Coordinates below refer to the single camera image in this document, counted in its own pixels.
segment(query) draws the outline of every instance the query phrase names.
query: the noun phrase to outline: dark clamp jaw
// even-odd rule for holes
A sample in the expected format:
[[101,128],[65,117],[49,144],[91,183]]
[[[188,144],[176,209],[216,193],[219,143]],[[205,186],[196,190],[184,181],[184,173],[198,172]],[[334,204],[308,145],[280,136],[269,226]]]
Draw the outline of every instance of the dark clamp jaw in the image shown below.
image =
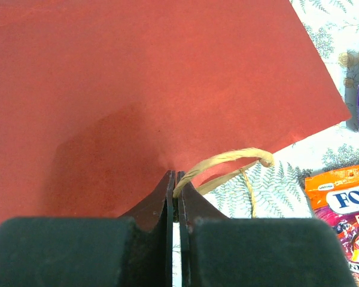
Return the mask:
[[[177,181],[184,172],[177,174]],[[176,174],[118,219],[14,218],[0,226],[0,287],[182,285],[356,287],[336,235],[317,219],[229,219]]]

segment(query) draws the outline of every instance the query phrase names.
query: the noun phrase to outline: red paper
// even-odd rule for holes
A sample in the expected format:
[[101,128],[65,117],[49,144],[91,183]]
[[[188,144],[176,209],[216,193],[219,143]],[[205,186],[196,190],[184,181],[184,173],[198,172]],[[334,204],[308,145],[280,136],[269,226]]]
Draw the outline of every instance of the red paper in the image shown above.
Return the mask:
[[288,0],[0,0],[0,221],[119,216],[347,118]]

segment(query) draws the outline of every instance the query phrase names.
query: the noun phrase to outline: floral tablecloth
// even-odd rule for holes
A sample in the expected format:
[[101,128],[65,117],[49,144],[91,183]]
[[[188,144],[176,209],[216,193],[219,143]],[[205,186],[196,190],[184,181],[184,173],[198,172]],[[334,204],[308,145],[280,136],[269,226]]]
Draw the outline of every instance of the floral tablecloth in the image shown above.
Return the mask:
[[[357,87],[359,85],[359,0],[290,0],[336,84],[352,119],[276,153],[304,178],[359,164]],[[232,198],[216,196],[219,210],[233,213]],[[174,229],[174,286],[181,286],[180,232]]]

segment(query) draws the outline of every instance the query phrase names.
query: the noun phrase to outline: fern leaf pattern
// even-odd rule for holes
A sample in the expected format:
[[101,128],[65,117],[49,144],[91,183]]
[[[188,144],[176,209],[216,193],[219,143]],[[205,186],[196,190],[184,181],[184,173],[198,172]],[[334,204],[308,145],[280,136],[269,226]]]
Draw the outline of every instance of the fern leaf pattern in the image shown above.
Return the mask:
[[328,11],[323,7],[321,0],[309,0],[314,7],[328,14]]
[[303,12],[306,12],[306,0],[300,0],[300,6]]
[[340,0],[330,0],[330,3],[333,4],[334,6],[342,9],[344,12],[347,12],[347,9],[346,9],[345,5],[342,3],[342,1],[340,1]]
[[235,176],[205,197],[231,218],[308,218],[308,200],[299,185],[299,174],[290,163],[276,161],[273,167],[260,163],[246,171],[252,187],[242,174]]

